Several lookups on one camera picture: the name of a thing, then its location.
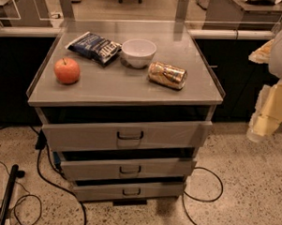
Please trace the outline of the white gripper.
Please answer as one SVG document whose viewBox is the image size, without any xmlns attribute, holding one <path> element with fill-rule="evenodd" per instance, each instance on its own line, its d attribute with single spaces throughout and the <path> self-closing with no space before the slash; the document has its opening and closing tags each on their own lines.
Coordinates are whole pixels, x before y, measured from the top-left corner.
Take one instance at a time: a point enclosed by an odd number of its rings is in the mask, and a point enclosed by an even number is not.
<svg viewBox="0 0 282 225">
<path fill-rule="evenodd" d="M 268 64 L 274 40 L 271 39 L 248 55 L 248 60 Z M 264 85 L 255 104 L 255 112 L 250 117 L 246 137 L 251 142 L 260 143 L 272 135 L 282 124 L 282 79 L 272 87 Z"/>
</svg>

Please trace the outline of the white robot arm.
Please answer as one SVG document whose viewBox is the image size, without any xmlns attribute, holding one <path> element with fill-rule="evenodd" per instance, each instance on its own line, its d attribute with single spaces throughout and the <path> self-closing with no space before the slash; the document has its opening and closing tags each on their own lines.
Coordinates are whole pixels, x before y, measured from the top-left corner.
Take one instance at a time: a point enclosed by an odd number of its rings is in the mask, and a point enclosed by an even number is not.
<svg viewBox="0 0 282 225">
<path fill-rule="evenodd" d="M 267 64 L 270 74 L 278 78 L 276 84 L 264 85 L 260 90 L 256 110 L 248 124 L 248 140 L 262 142 L 282 124 L 282 29 L 273 39 L 252 52 L 248 59 L 260 65 Z"/>
</svg>

